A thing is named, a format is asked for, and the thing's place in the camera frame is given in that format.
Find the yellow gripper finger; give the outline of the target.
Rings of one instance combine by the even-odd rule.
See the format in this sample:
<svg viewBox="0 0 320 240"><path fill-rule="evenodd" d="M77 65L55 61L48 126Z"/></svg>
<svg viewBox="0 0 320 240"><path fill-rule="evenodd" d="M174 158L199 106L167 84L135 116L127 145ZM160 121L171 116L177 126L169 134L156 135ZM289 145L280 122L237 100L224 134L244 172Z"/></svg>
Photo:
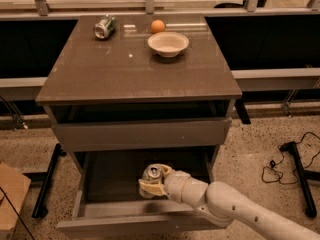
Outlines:
<svg viewBox="0 0 320 240"><path fill-rule="evenodd" d="M152 164L148 167L148 176L150 178L162 178L171 173L173 169L165 164Z"/></svg>
<svg viewBox="0 0 320 240"><path fill-rule="evenodd" d="M143 179L139 180L139 193L144 198L153 198L154 196L165 196L164 185L161 182L149 182Z"/></svg>

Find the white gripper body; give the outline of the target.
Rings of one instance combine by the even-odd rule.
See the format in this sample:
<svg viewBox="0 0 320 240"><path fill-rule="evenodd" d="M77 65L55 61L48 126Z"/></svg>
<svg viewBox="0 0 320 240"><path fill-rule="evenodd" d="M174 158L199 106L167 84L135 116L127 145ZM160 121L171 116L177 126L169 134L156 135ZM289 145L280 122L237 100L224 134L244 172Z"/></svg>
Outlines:
<svg viewBox="0 0 320 240"><path fill-rule="evenodd" d="M191 175L183 171L172 171L164 180L164 190L167 197L179 204L182 203L182 192L185 183Z"/></svg>

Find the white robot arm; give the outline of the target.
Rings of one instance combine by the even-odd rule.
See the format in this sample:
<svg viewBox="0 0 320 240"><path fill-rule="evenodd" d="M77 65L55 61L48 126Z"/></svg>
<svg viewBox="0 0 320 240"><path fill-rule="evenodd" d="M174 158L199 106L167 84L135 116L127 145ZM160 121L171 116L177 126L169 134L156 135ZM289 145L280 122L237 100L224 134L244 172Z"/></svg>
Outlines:
<svg viewBox="0 0 320 240"><path fill-rule="evenodd" d="M267 240L320 240L318 233L254 203L226 183L208 184L164 164L149 165L139 186L142 196L166 196L190 206L220 227L227 227L236 219Z"/></svg>

